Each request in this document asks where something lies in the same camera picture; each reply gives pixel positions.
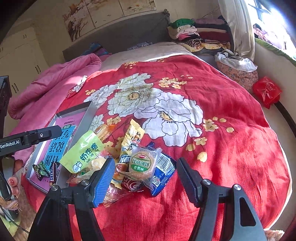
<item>floral blanket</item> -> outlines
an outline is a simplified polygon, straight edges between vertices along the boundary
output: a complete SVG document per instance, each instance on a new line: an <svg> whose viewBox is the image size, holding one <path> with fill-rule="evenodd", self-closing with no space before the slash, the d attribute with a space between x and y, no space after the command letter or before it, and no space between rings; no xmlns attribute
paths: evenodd
<svg viewBox="0 0 296 241"><path fill-rule="evenodd" d="M260 104L205 62L173 56L97 72L72 89L58 111L87 101L99 108L91 129L117 124L106 141L114 155L133 118L145 129L143 146L153 141L175 160L184 157L215 184L241 184L264 227L280 214L290 179L276 134ZM37 210L44 194L22 184ZM188 240L198 215L177 173L157 197L144 191L94 212L106 241ZM70 216L80 241L74 212ZM219 240L222 220L219 207L213 240Z"/></svg>

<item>blue snack wrapper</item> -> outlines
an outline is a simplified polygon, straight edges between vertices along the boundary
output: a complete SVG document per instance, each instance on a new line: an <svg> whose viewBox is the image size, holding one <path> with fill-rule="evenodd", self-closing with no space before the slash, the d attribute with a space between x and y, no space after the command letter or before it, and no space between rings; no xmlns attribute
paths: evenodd
<svg viewBox="0 0 296 241"><path fill-rule="evenodd" d="M146 149L155 150L154 143L150 142ZM162 153L156 164L155 172L153 175L153 191L151 194L153 197L157 196L161 190L166 186L171 176L176 170L176 161L170 156Z"/></svg>

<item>green cloth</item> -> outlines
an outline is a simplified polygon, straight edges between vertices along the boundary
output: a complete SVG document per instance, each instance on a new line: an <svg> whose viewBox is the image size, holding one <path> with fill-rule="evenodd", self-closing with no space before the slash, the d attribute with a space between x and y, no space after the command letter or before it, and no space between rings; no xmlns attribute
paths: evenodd
<svg viewBox="0 0 296 241"><path fill-rule="evenodd" d="M17 229L18 229L18 227L15 226L12 222L8 222L6 218L4 218L2 216L0 216L0 217L1 217L2 222L4 223L4 225L6 226L6 228L8 229L8 231L10 232L11 236L14 236L15 233L16 233L16 231L17 231ZM15 220L15 223L17 225L20 225L20 215L17 218L17 220Z"/></svg>
<svg viewBox="0 0 296 241"><path fill-rule="evenodd" d="M290 57L289 55L287 55L285 52L283 52L282 50L280 50L279 48L271 45L268 42L265 42L264 40L261 39L257 39L255 38L255 42L259 45L261 45L262 47L270 50L271 52L273 52L274 54L278 55L278 56L282 56L285 57L287 60L289 60L295 67L296 67L296 60L293 59L292 57Z"/></svg>
<svg viewBox="0 0 296 241"><path fill-rule="evenodd" d="M177 21L170 23L170 26L172 28L178 28L180 26L187 25L187 24L194 26L195 22L188 18L180 18Z"/></svg>

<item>red plastic bag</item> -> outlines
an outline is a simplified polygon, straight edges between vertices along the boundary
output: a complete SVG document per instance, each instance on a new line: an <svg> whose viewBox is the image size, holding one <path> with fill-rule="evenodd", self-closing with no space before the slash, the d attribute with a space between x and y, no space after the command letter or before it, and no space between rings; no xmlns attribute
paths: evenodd
<svg viewBox="0 0 296 241"><path fill-rule="evenodd" d="M264 76L253 85L254 93L262 100L264 106L269 109L273 103L279 101L282 90L271 79Z"/></svg>

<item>white plastic bag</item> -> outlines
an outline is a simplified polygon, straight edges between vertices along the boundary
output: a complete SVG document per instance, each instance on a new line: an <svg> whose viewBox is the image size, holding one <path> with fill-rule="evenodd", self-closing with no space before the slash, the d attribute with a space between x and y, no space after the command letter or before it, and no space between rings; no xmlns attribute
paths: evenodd
<svg viewBox="0 0 296 241"><path fill-rule="evenodd" d="M217 53L215 55L215 61L245 72L253 72L258 68L257 65L255 65L248 58L242 58L238 55L235 55L230 50Z"/></svg>

